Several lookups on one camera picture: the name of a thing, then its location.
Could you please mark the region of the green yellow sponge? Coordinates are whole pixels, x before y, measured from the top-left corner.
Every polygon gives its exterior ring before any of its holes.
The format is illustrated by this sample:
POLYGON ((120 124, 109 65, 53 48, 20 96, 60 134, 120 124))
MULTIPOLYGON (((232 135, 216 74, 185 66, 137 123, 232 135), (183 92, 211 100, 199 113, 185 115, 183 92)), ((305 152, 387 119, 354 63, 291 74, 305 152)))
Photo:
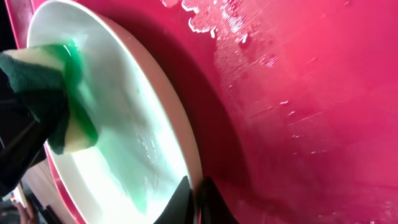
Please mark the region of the green yellow sponge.
POLYGON ((39 124, 52 127, 46 140, 54 153, 88 149, 98 132, 84 109, 79 51, 72 43, 49 44, 1 52, 1 70, 13 94, 1 108, 25 108, 39 124))

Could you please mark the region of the white plate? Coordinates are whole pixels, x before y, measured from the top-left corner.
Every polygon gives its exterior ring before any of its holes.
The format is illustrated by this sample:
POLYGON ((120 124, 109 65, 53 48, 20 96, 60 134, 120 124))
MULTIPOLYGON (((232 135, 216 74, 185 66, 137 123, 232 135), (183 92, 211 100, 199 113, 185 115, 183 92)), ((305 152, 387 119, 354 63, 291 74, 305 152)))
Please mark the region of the white plate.
POLYGON ((182 103, 164 71, 127 30, 73 1, 34 12, 29 47, 67 44, 81 67, 77 97, 97 143, 49 162, 77 223, 154 223, 183 178, 203 174, 182 103))

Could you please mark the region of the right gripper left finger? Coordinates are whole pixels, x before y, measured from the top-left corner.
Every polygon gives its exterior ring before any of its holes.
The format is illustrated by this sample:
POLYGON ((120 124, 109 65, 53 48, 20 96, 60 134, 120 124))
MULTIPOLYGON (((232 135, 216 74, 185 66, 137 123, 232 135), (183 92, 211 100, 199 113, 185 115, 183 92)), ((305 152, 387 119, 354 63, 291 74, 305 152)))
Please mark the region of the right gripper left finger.
POLYGON ((194 224, 194 213, 193 193, 184 176, 154 224, 194 224))

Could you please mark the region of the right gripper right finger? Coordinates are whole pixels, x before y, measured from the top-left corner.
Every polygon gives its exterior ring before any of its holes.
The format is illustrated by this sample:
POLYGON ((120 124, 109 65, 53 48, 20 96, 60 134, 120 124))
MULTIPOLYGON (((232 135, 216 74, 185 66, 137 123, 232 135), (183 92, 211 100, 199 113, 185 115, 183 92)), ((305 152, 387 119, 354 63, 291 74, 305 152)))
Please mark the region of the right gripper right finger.
POLYGON ((197 194, 200 224, 238 224, 215 182, 205 177, 197 194))

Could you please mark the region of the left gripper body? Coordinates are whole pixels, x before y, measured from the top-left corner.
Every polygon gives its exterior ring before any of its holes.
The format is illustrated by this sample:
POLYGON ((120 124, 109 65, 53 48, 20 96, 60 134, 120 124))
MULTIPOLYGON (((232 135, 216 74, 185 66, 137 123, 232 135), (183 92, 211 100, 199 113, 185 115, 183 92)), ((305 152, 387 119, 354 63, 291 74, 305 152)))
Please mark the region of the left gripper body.
POLYGON ((13 191, 32 165, 44 143, 43 127, 32 117, 29 106, 43 106, 33 91, 11 90, 9 78, 1 72, 1 196, 13 191))

